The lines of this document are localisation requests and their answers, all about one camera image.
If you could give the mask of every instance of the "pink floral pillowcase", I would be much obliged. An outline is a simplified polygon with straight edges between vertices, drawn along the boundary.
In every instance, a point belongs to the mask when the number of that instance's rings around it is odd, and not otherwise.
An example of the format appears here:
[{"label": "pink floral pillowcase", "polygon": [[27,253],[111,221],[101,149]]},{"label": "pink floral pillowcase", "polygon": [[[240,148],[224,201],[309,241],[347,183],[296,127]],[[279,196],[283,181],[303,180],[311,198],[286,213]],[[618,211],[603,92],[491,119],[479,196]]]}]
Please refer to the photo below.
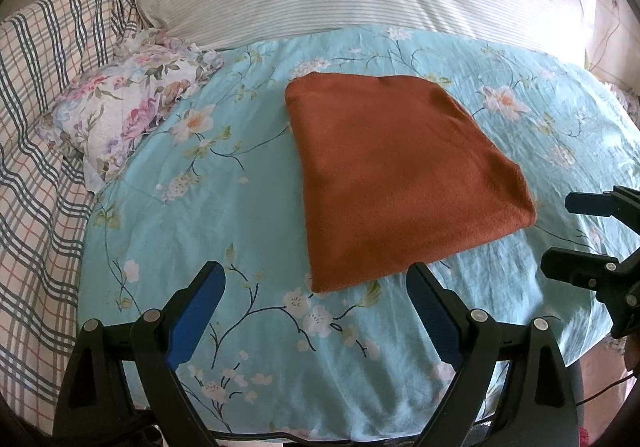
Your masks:
[{"label": "pink floral pillowcase", "polygon": [[143,30],[123,43],[113,62],[76,77],[36,130],[49,148],[83,155],[86,188],[99,192],[125,168],[143,135],[222,64],[217,52]]}]

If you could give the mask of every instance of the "plaid blanket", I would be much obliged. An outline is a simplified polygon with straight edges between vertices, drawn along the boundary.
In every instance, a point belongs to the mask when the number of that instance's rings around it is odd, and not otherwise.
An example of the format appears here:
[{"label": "plaid blanket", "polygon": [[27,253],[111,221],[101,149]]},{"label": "plaid blanket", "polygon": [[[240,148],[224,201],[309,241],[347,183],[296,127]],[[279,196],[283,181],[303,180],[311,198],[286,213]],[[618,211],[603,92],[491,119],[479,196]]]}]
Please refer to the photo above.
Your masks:
[{"label": "plaid blanket", "polygon": [[76,336],[92,198],[81,161],[49,150],[34,125],[141,28],[134,0],[38,0],[0,24],[0,391],[46,432]]}]

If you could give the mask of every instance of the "white flower print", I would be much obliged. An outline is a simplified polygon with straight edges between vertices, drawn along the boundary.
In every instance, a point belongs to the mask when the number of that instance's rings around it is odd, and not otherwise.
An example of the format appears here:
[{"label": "white flower print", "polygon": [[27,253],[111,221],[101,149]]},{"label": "white flower print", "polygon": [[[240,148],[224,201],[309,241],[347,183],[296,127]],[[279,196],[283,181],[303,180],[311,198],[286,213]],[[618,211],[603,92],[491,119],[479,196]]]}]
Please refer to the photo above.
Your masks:
[{"label": "white flower print", "polygon": [[351,348],[358,340],[358,330],[353,324],[349,324],[342,332],[342,340],[344,345]]},{"label": "white flower print", "polygon": [[547,155],[545,158],[560,167],[565,169],[571,169],[575,163],[575,156],[573,151],[562,144],[557,144],[551,148],[551,156]]},{"label": "white flower print", "polygon": [[[311,292],[311,272],[306,272],[305,286],[306,286],[306,289],[309,290],[309,292]],[[318,299],[326,299],[327,297],[329,297],[328,293],[315,293],[315,292],[312,292],[312,293],[314,297],[318,297]]]},{"label": "white flower print", "polygon": [[517,122],[521,112],[530,112],[531,109],[526,104],[519,101],[508,86],[502,86],[497,90],[489,86],[482,86],[480,93],[484,94],[482,105],[491,111],[498,111],[507,120]]},{"label": "white flower print", "polygon": [[137,283],[140,280],[140,267],[133,259],[124,264],[123,270],[128,283]]},{"label": "white flower print", "polygon": [[251,379],[251,383],[255,383],[255,385],[271,385],[271,382],[273,382],[273,375],[265,377],[262,373],[256,373]]},{"label": "white flower print", "polygon": [[331,62],[325,59],[313,59],[312,61],[309,61],[309,62],[299,62],[298,65],[292,69],[291,77],[292,78],[304,77],[309,73],[319,72],[320,70],[324,70],[330,65],[331,65]]},{"label": "white flower print", "polygon": [[215,382],[207,382],[200,390],[202,394],[217,403],[223,403],[226,400],[226,391],[224,387],[219,386]]},{"label": "white flower print", "polygon": [[180,198],[185,194],[187,194],[187,191],[189,190],[189,186],[193,185],[196,182],[197,182],[197,178],[195,178],[193,175],[189,174],[188,172],[183,172],[181,174],[178,174],[177,176],[174,176],[171,179],[166,190],[162,192],[160,199],[163,202],[172,202],[176,198]]},{"label": "white flower print", "polygon": [[237,375],[234,378],[234,381],[240,386],[240,387],[247,387],[247,385],[249,385],[249,382],[247,382],[244,379],[244,375]]},{"label": "white flower print", "polygon": [[556,78],[556,74],[551,70],[541,69],[538,72],[538,75],[540,75],[542,78],[548,78],[549,80],[551,80],[552,78]]},{"label": "white flower print", "polygon": [[310,336],[318,334],[321,338],[326,338],[331,333],[332,328],[329,326],[334,321],[334,316],[331,315],[324,306],[314,306],[314,309],[305,316],[302,321],[303,330]]},{"label": "white flower print", "polygon": [[380,358],[380,346],[370,338],[367,337],[365,339],[364,347],[367,348],[367,357],[369,357],[372,361],[376,361]]},{"label": "white flower print", "polygon": [[411,39],[411,34],[404,28],[398,26],[392,26],[391,28],[386,30],[386,33],[390,39],[395,41],[405,41]]},{"label": "white flower print", "polygon": [[305,316],[310,306],[308,297],[300,295],[300,291],[300,288],[296,288],[293,292],[287,292],[282,298],[286,310],[296,319]]},{"label": "white flower print", "polygon": [[217,70],[219,70],[223,64],[222,55],[214,51],[204,52],[202,55],[202,61],[209,66],[215,67]]},{"label": "white flower print", "polygon": [[430,379],[442,380],[443,382],[450,382],[455,376],[456,370],[453,369],[453,366],[444,362],[437,363],[429,373]]},{"label": "white flower print", "polygon": [[244,401],[247,403],[255,403],[255,399],[258,398],[258,393],[256,393],[255,391],[249,391],[245,396],[244,396]]},{"label": "white flower print", "polygon": [[591,227],[589,229],[589,241],[593,243],[593,246],[599,249],[602,246],[604,238],[598,227]]},{"label": "white flower print", "polygon": [[216,106],[213,104],[201,110],[187,109],[180,122],[169,128],[169,134],[174,135],[174,145],[187,141],[195,133],[203,133],[213,128],[213,118],[210,114]]}]

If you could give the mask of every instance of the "metal screw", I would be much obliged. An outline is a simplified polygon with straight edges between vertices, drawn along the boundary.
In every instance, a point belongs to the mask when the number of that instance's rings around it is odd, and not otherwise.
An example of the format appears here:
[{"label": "metal screw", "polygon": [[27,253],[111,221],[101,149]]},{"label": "metal screw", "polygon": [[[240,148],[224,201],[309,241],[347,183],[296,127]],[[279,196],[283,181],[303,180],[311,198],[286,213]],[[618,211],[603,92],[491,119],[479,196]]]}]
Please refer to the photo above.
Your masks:
[{"label": "metal screw", "polygon": [[471,310],[471,318],[476,322],[484,322],[489,316],[484,310]]},{"label": "metal screw", "polygon": [[155,308],[147,310],[144,312],[142,318],[145,319],[146,322],[156,322],[160,318],[160,310],[156,310]]},{"label": "metal screw", "polygon": [[537,318],[533,321],[533,325],[538,328],[541,332],[546,331],[549,328],[549,323],[545,321],[545,319]]},{"label": "metal screw", "polygon": [[92,332],[98,327],[98,324],[100,324],[100,322],[98,322],[98,319],[89,319],[84,323],[84,331]]}]

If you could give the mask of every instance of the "folded towel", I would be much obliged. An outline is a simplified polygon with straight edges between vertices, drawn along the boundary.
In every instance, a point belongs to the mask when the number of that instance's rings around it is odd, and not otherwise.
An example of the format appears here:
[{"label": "folded towel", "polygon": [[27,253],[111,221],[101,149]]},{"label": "folded towel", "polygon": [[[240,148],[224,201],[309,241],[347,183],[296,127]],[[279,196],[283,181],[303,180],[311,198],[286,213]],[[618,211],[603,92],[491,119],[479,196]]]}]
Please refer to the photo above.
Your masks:
[{"label": "folded towel", "polygon": [[285,98],[315,292],[432,263],[536,221],[520,167],[437,84],[311,73]]}]

